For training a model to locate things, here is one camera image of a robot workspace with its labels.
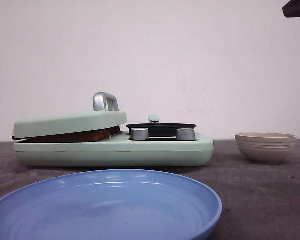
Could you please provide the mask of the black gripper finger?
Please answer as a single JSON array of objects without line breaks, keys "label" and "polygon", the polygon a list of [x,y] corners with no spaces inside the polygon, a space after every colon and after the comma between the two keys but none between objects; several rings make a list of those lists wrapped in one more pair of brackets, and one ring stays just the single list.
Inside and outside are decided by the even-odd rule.
[{"label": "black gripper finger", "polygon": [[290,0],[282,7],[286,18],[300,18],[300,0]]}]

